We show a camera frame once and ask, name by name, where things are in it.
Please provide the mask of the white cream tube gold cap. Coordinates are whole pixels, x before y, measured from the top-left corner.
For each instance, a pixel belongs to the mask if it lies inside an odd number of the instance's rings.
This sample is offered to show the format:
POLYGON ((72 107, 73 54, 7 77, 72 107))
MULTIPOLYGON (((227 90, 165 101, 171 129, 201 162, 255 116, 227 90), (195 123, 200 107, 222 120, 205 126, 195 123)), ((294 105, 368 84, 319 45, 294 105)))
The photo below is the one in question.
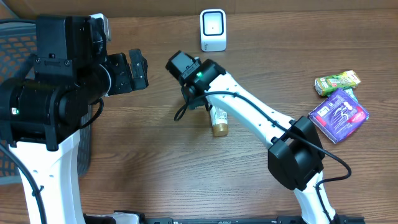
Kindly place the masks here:
POLYGON ((214 136, 222 137, 228 134, 228 114, 225 110, 212 106, 210 119, 214 136))

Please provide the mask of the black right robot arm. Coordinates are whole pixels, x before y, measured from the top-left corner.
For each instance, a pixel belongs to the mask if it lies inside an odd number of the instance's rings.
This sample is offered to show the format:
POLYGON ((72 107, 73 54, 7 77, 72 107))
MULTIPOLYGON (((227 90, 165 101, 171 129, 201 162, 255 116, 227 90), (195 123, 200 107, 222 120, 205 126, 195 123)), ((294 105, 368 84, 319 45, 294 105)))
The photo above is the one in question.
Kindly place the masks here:
POLYGON ((294 192, 302 220, 337 223, 337 214, 323 187, 322 160, 326 151, 315 125, 307 117, 295 120, 267 106, 213 60, 201 62, 178 51, 165 67, 178 80, 185 100, 175 121, 186 110, 200 106, 226 111, 266 147, 268 170, 280 184, 294 192))

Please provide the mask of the green tea carton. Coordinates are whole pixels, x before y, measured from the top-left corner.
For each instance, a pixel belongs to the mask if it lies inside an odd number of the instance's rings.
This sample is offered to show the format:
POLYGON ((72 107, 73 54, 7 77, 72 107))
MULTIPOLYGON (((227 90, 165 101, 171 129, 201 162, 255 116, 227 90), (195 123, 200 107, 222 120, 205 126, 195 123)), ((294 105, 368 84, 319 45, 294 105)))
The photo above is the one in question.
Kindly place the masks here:
POLYGON ((314 87, 320 96, 327 96, 339 88, 356 88, 360 83, 361 80, 356 72, 349 70, 336 75, 316 78, 314 87))

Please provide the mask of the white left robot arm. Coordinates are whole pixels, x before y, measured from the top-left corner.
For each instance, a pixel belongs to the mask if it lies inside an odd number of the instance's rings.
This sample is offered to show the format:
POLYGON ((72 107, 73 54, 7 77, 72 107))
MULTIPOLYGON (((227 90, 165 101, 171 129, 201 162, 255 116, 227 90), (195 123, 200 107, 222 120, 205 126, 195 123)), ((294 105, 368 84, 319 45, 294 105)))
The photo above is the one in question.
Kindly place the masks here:
POLYGON ((78 185, 83 117, 104 97, 148 87, 138 49, 108 54, 111 31, 102 13, 35 20, 37 50, 1 84, 1 150, 22 175, 31 223, 140 224, 140 213, 83 213, 78 185))

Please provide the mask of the teal snack packet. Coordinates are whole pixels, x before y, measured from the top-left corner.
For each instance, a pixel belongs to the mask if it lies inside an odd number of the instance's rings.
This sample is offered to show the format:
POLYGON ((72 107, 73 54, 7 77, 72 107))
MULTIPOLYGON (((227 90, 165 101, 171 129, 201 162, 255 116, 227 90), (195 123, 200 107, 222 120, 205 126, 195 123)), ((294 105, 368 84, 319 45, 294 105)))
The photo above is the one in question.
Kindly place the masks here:
POLYGON ((344 89, 343 92, 345 92, 345 94, 350 97, 350 100, 348 100, 348 102, 345 103, 345 105, 348 107, 348 109, 349 110, 356 109, 357 111, 360 112, 361 105, 359 104, 358 99, 355 96, 353 89, 347 88, 347 89, 344 89))

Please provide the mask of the white barcode scanner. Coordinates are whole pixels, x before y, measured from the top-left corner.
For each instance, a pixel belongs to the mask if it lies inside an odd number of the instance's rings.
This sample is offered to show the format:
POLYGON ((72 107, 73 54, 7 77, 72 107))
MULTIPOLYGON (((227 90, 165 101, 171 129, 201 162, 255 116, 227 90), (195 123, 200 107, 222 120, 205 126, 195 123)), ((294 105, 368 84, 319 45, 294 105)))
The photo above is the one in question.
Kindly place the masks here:
POLYGON ((200 13, 200 42, 203 52, 222 52, 227 46, 226 14, 222 9, 200 13))

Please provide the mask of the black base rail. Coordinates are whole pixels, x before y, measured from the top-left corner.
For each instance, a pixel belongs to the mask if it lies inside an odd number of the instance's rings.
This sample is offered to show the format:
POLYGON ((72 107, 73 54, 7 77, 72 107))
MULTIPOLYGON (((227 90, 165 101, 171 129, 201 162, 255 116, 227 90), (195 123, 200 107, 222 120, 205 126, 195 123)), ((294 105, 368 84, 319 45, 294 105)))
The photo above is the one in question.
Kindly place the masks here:
POLYGON ((83 215, 85 223, 132 223, 132 224, 303 224, 300 216, 279 216, 277 218, 240 218, 240 219, 173 219, 147 218, 143 213, 116 210, 107 215, 83 215))

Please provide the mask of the purple snack packet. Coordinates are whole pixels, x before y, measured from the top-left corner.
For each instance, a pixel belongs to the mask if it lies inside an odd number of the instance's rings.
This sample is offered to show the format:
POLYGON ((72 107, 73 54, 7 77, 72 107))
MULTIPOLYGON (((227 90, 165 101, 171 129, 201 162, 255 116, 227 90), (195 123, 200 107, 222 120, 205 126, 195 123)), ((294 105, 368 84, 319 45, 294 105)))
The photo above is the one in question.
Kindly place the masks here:
POLYGON ((334 144, 353 134, 368 117, 369 112, 341 88, 308 114, 334 144))

